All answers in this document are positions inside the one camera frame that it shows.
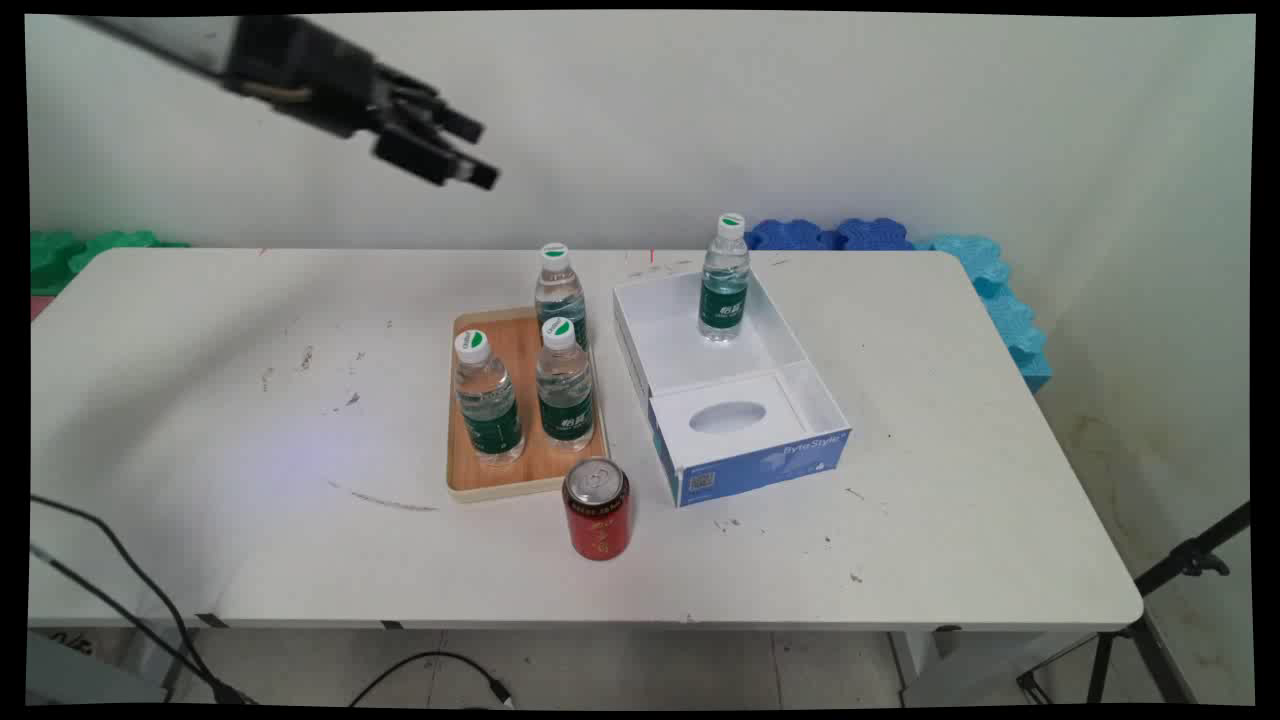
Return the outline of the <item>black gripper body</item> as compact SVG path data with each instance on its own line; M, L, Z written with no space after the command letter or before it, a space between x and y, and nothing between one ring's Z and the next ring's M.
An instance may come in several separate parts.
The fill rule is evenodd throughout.
M224 87L342 138L402 128L387 68L300 15L239 17Z

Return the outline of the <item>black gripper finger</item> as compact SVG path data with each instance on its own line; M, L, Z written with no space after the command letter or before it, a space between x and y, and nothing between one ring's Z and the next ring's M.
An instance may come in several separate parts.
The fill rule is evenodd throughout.
M387 64L378 65L378 111L384 127L392 123L424 135L445 132L477 143L485 126L453 109L439 91Z
M454 149L439 135L403 126L387 126L372 145L372 155L436 186L456 181L493 190L500 170Z

